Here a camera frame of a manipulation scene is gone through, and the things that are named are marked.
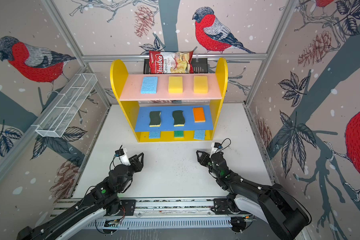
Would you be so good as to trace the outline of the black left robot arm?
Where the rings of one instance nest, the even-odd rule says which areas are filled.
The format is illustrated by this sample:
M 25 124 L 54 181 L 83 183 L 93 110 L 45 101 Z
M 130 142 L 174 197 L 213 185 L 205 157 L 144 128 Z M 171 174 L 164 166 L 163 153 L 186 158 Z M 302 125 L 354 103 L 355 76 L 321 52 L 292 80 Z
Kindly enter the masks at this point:
M 129 158 L 130 165 L 117 165 L 109 176 L 90 191 L 74 206 L 65 210 L 52 220 L 35 228 L 20 230 L 18 240 L 68 240 L 88 224 L 104 216 L 132 216 L 136 200 L 121 200 L 119 194 L 125 193 L 133 182 L 133 175 L 144 167 L 144 154 Z

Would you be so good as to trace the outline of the yellow sponge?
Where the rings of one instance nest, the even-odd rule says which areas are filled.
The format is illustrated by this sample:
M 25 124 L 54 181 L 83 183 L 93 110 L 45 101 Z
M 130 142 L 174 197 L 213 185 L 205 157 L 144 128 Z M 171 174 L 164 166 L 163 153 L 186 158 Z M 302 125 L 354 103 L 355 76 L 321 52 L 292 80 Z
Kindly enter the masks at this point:
M 171 76 L 169 77 L 168 91 L 169 94 L 182 94 L 183 93 L 183 77 Z
M 194 76 L 194 93 L 207 94 L 209 91 L 207 76 Z

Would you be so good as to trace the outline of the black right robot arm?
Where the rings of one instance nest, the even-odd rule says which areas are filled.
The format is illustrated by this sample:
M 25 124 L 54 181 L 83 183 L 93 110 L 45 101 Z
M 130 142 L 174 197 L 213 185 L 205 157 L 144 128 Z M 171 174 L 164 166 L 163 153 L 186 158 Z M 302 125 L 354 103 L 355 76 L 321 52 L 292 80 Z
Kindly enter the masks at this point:
M 248 212 L 267 222 L 281 240 L 293 240 L 312 222 L 309 211 L 281 185 L 261 185 L 249 181 L 230 170 L 223 152 L 210 155 L 196 151 L 197 161 L 206 167 L 216 183 L 229 194 L 227 205 L 231 213 Z M 236 196 L 242 196 L 260 208 L 258 214 L 237 204 Z

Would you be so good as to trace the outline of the blue sponge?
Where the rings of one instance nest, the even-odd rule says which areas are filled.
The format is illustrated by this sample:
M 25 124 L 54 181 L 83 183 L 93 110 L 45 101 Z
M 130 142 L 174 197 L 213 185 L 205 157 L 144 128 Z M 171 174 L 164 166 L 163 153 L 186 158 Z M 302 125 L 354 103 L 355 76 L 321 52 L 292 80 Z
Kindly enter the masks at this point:
M 149 139 L 160 139 L 160 138 L 161 138 L 161 132 L 160 131 L 149 132 Z
M 194 131 L 194 140 L 204 141 L 205 135 L 206 135 L 205 130 L 195 130 Z
M 143 77 L 141 94 L 156 94 L 158 77 Z

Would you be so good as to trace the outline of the orange sponge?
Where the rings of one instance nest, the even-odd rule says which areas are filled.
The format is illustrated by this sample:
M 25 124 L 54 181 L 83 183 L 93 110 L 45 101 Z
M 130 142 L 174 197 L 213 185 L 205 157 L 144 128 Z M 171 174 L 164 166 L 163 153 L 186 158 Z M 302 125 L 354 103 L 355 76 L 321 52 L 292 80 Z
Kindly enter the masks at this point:
M 206 121 L 205 112 L 203 107 L 193 108 L 193 116 L 195 123 L 204 123 Z

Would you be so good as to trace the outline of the dark green wavy sponge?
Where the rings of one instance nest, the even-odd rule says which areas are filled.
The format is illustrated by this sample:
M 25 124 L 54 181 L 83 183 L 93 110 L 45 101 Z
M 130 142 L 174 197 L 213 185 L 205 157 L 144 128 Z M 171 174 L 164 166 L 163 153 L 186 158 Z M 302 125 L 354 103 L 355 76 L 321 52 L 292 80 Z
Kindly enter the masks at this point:
M 151 111 L 150 112 L 150 127 L 160 127 L 161 126 L 161 111 Z
M 173 119 L 174 119 L 174 127 L 183 127 L 185 125 L 185 117 L 183 114 L 183 111 L 176 110 L 172 113 Z

